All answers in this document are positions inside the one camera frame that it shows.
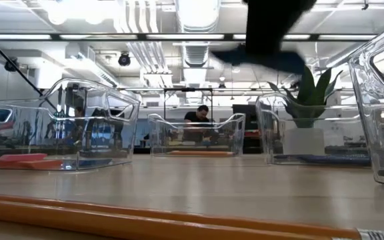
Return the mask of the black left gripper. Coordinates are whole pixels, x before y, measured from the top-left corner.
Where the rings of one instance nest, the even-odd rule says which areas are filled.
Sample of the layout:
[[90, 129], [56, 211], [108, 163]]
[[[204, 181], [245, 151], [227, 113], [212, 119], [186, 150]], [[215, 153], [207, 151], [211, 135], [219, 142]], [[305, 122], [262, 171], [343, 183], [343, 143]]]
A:
[[248, 55], [274, 55], [281, 41], [317, 0], [246, 0], [245, 51]]

